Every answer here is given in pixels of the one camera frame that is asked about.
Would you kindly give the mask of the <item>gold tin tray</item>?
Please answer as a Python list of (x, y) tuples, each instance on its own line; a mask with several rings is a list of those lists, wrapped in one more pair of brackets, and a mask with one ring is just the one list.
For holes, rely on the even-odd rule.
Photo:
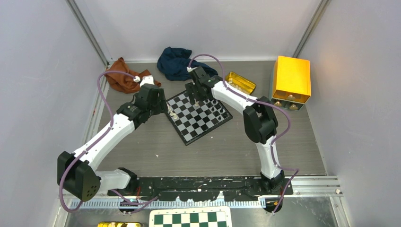
[(247, 94), (251, 95), (252, 92), (256, 89), (256, 84), (235, 72), (229, 72), (225, 81), (229, 83), (229, 85), (233, 86), (235, 89)]

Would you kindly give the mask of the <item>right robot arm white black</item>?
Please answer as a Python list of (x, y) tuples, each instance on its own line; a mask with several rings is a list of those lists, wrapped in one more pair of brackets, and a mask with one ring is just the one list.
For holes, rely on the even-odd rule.
[(200, 101), (219, 100), (243, 116), (244, 131), (255, 143), (260, 161), (263, 190), (275, 194), (284, 181), (284, 171), (279, 168), (274, 142), (278, 121), (271, 106), (264, 105), (266, 97), (249, 96), (225, 82), (220, 76), (210, 76), (203, 67), (188, 67), (192, 82), (185, 85), (192, 104)]

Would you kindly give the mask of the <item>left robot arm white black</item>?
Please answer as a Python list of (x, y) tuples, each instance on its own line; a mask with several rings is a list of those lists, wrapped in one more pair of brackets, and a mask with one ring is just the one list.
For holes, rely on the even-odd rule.
[(57, 159), (59, 194), (63, 190), (83, 202), (97, 193), (121, 190), (133, 195), (138, 189), (137, 175), (119, 167), (114, 171), (98, 171), (103, 159), (127, 135), (151, 116), (166, 112), (163, 88), (145, 84), (134, 94), (132, 103), (124, 103), (110, 122), (89, 142), (73, 153), (62, 152)]

